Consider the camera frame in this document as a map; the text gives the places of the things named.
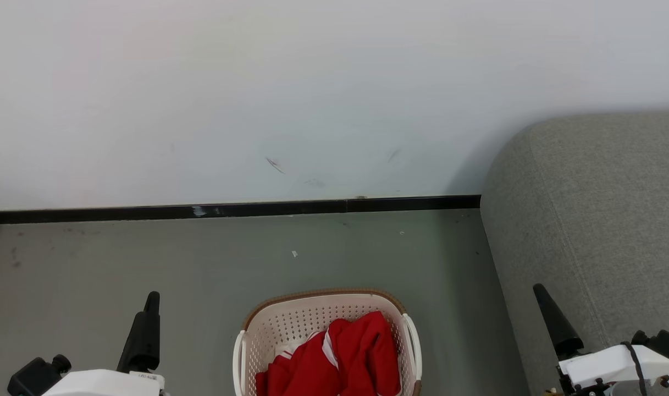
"red cloth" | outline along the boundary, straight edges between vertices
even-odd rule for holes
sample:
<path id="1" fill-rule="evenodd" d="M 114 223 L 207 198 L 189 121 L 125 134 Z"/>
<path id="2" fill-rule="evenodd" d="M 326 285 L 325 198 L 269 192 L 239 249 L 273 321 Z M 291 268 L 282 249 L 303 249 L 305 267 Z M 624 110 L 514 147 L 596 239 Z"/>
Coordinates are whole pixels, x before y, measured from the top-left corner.
<path id="1" fill-rule="evenodd" d="M 334 366 L 325 354 L 329 349 Z M 379 311 L 355 322 L 337 319 L 299 346 L 287 359 L 277 356 L 256 374 L 258 396 L 397 396 L 400 374 L 390 325 Z"/>

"floor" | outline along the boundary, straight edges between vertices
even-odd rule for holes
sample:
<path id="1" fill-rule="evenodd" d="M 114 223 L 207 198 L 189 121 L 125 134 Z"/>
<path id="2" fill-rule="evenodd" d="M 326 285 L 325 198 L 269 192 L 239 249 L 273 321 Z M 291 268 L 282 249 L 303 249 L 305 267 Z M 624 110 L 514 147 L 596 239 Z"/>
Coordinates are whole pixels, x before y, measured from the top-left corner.
<path id="1" fill-rule="evenodd" d="M 0 225 L 0 396 L 28 361 L 116 367 L 161 293 L 173 396 L 234 394 L 231 354 L 264 299 L 380 288 L 415 320 L 423 394 L 528 394 L 478 210 Z"/>

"gray sofa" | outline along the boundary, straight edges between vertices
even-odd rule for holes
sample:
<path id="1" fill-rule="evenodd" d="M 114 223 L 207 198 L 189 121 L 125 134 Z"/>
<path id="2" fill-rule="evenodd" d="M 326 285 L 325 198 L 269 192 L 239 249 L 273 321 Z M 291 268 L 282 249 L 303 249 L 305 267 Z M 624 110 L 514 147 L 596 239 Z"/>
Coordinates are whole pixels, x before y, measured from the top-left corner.
<path id="1" fill-rule="evenodd" d="M 588 351 L 669 330 L 669 112 L 528 128 L 493 163 L 482 216 L 533 396 L 559 385 L 534 283 Z"/>

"black cable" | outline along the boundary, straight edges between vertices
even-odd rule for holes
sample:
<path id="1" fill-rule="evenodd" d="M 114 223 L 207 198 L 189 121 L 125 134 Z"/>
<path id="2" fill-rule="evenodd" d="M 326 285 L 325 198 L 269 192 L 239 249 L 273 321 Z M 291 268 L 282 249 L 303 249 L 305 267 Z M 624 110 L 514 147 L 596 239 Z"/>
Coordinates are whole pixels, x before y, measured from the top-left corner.
<path id="1" fill-rule="evenodd" d="M 635 370 L 638 372 L 638 378 L 640 378 L 640 393 L 642 394 L 642 396 L 646 396 L 646 386 L 644 386 L 644 375 L 642 373 L 642 366 L 640 366 L 640 359 L 638 359 L 638 354 L 635 352 L 635 348 L 633 348 L 631 343 L 623 341 L 620 344 L 625 345 L 628 348 L 628 351 L 630 351 L 630 356 L 633 357 L 633 361 L 635 362 Z"/>

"white plastic basket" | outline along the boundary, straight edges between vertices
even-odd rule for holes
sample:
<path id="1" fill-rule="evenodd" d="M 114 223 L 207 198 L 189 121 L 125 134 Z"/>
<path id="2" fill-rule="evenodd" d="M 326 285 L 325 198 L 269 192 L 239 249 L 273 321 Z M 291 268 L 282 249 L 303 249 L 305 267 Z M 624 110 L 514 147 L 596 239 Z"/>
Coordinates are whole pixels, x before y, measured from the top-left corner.
<path id="1" fill-rule="evenodd" d="M 236 396 L 256 396 L 256 374 L 266 371 L 276 349 L 304 342 L 313 331 L 326 331 L 334 319 L 353 321 L 372 311 L 380 311 L 390 323 L 402 379 L 400 396 L 418 396 L 422 351 L 417 329 L 394 296 L 373 289 L 309 291 L 261 303 L 246 319 L 234 343 Z"/>

